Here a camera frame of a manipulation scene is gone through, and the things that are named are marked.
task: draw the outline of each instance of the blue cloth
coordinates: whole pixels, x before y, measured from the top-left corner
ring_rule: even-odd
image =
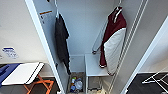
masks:
[[[0,68],[0,76],[5,73],[5,70],[6,70],[8,67],[9,67],[9,66],[3,66],[2,68]]]
[[[8,75],[11,74],[19,64],[20,63],[7,64],[6,66],[3,66],[2,68],[0,68],[0,87],[2,85],[3,80],[5,80],[6,77],[8,77]]]

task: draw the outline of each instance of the hanging clothes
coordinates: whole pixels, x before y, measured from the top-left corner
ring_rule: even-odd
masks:
[[[110,75],[113,75],[117,69],[126,32],[126,21],[121,11],[122,7],[116,7],[108,16],[108,20],[93,46],[93,52],[100,47],[100,67],[107,67]]]
[[[56,48],[57,48],[57,55],[61,62],[64,63],[67,69],[68,75],[71,74],[69,69],[69,52],[67,48],[66,39],[69,37],[68,31],[66,29],[64,20],[59,14],[59,17],[56,18],[55,23],[55,39],[56,39]]]

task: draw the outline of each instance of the sleeve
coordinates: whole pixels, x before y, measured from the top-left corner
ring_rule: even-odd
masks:
[[[105,23],[104,23],[104,26],[102,27],[93,47],[92,47],[92,52],[93,53],[96,53],[98,51],[98,49],[100,48],[101,46],[101,43],[102,43],[102,40],[103,40],[103,36],[104,36],[104,33],[105,33],[105,30],[106,30],[106,26],[107,26],[107,23],[108,23],[108,19],[106,19]]]

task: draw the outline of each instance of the closet shelf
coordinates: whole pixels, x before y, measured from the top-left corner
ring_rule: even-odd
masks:
[[[85,54],[86,76],[109,76],[107,68],[99,67],[100,54]]]

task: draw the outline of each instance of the drying rack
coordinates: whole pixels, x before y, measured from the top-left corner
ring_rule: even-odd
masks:
[[[168,93],[168,90],[163,86],[161,85],[159,82],[163,82],[164,84],[168,85],[168,83],[166,81],[164,81],[164,78],[168,76],[168,73],[166,73],[165,75],[163,75],[163,77],[161,77],[160,79],[155,79],[154,77],[156,75],[158,75],[159,73],[163,72],[163,70],[167,69],[167,67],[163,68],[162,70],[160,70],[159,72],[155,73],[154,75],[150,76],[149,78],[147,78],[146,80],[144,80],[142,82],[142,84],[147,84],[147,83],[157,83],[166,93]]]

